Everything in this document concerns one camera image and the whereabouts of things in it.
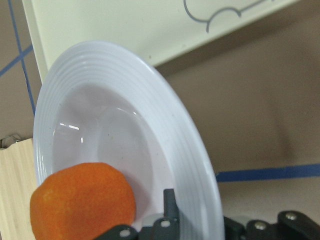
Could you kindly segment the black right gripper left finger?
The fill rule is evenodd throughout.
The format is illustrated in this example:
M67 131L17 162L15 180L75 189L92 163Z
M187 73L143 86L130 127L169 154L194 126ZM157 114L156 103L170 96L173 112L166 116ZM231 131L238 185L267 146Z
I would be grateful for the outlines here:
M143 226L140 231L129 225L120 224L102 235L98 240L178 240L180 238L180 212L174 189L163 191L163 216L151 226Z

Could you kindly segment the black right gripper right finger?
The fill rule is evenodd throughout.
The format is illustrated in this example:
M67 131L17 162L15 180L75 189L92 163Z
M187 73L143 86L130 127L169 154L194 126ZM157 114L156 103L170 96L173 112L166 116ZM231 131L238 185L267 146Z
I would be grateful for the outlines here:
M226 240L318 240L320 225L302 212L281 211L276 223L250 220L246 225L224 217Z

